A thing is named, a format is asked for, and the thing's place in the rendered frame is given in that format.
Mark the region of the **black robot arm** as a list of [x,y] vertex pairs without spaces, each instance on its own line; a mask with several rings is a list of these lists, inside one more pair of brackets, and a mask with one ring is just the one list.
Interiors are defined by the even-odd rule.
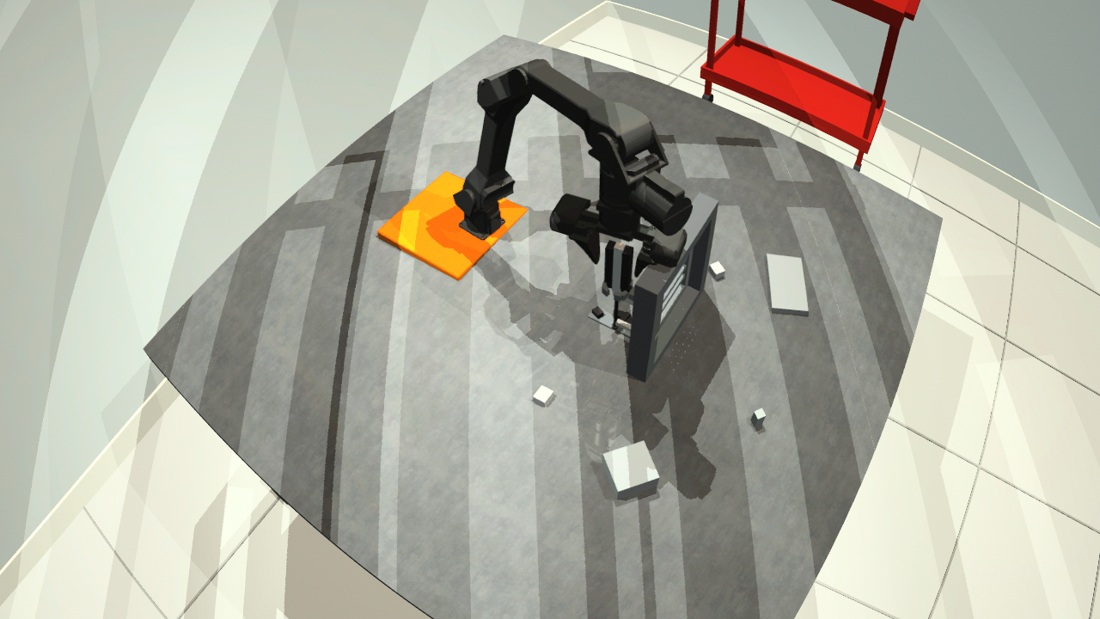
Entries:
[[[600,161],[603,199],[629,205],[666,236],[685,226],[693,205],[681,187],[660,174],[668,161],[650,119],[627,103],[603,101],[544,59],[479,81],[479,104],[485,110],[479,163],[465,177],[462,191],[453,194],[464,215],[457,226],[482,242],[505,224],[499,201],[510,196],[515,183],[505,172],[512,129],[534,95],[583,129],[592,146],[590,156]],[[644,151],[650,155],[637,158]]]

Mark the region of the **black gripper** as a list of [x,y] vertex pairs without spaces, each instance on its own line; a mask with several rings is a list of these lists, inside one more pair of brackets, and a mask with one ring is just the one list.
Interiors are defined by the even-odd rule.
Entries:
[[600,261],[600,234],[615,236],[623,242],[632,242],[632,239],[644,242],[635,264],[635,278],[648,264],[659,263],[670,269],[676,267],[676,262],[688,242],[685,229],[682,228],[676,234],[666,236],[658,228],[641,224],[641,215],[630,209],[629,205],[612,205],[600,194],[596,205],[600,214],[595,214],[585,210],[590,208],[591,200],[570,194],[563,195],[554,207],[553,214],[550,215],[550,228],[580,244],[595,264]]

